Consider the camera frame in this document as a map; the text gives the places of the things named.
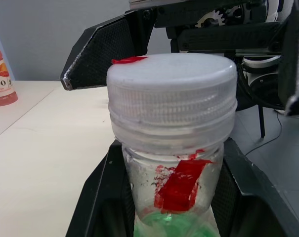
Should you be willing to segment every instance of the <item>red mark on cap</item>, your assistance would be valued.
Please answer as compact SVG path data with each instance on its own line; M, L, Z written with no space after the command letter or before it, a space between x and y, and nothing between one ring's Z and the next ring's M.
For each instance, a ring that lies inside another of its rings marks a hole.
M125 59L121 59L121 60L112 59L112 64L134 63L134 62L143 60L145 58L148 58L148 57L130 57L130 58L125 58Z

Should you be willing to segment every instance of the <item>bottle label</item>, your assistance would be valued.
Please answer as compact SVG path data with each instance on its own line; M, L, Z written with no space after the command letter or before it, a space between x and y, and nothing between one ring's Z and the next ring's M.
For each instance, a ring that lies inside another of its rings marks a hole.
M3 60L0 61L0 97L12 94L11 78Z

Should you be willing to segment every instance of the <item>green liquid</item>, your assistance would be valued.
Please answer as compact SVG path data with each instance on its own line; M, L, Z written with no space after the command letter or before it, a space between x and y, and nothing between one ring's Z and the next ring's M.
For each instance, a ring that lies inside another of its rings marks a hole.
M147 215L143 223L138 219L134 237L218 237L209 223L198 223L196 217L188 214Z

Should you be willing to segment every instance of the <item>gear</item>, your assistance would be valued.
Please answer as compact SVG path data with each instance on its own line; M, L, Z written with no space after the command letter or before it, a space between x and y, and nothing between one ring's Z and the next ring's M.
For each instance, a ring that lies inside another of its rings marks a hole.
M223 14L221 14L219 11L211 11L207 14L205 14L200 20L198 20L196 27L200 28L202 25L206 22L206 20L212 19L213 22L216 22L219 26L225 25L225 18L223 18Z

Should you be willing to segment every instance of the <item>red paint mark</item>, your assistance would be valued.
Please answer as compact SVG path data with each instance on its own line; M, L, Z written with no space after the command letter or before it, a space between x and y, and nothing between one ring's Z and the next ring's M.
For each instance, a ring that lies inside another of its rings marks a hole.
M125 59L121 59L121 60L112 59L112 64L134 63L134 62L137 62L137 61L141 61L145 58L148 58L148 57L130 57L130 58L125 58Z
M197 154L190 154L188 156L188 160L194 160L194 159L196 159L196 157L197 157Z
M198 154L198 153L203 153L203 152L205 152L204 149L198 149L198 150L196 150L195 153Z
M154 206L162 213L182 213L195 204L198 191L197 180L210 160L181 160L174 169L156 169L156 191Z
M195 151L195 154L190 154L190 155L188 156L188 160L194 160L194 159L196 159L197 156L198 156L198 154L199 154L199 153L203 153L203 152L205 152L203 149L196 150L196 151Z

